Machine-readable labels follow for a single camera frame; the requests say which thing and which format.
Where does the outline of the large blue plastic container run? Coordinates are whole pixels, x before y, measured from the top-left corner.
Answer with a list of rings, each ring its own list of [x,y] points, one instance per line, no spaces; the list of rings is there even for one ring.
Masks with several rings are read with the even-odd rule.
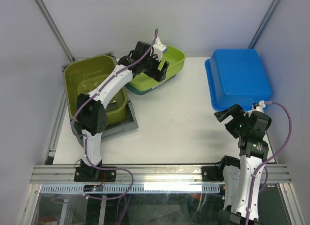
[[[254,49],[216,49],[204,65],[215,111],[236,103],[249,111],[254,102],[268,101],[272,96],[264,67]]]

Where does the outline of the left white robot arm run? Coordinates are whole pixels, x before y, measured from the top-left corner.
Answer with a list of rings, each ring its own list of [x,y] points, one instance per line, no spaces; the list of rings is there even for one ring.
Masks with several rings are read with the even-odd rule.
[[[112,98],[135,76],[144,73],[157,82],[166,78],[169,62],[159,69],[167,47],[156,37],[151,44],[139,41],[134,50],[119,59],[109,76],[88,94],[81,93],[77,98],[77,111],[74,120],[81,127],[84,156],[80,167],[90,180],[101,177],[102,158],[101,137],[108,124],[106,108]]]

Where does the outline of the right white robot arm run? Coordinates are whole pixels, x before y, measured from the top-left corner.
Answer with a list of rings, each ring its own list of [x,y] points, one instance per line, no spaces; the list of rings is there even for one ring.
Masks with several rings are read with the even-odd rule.
[[[219,225],[257,225],[258,194],[262,170],[269,146],[264,141],[271,117],[264,113],[265,102],[254,103],[246,112],[239,104],[216,112],[219,122],[232,116],[226,130],[238,139],[239,157],[224,156],[217,167],[217,176],[225,182],[224,208],[219,212]]]

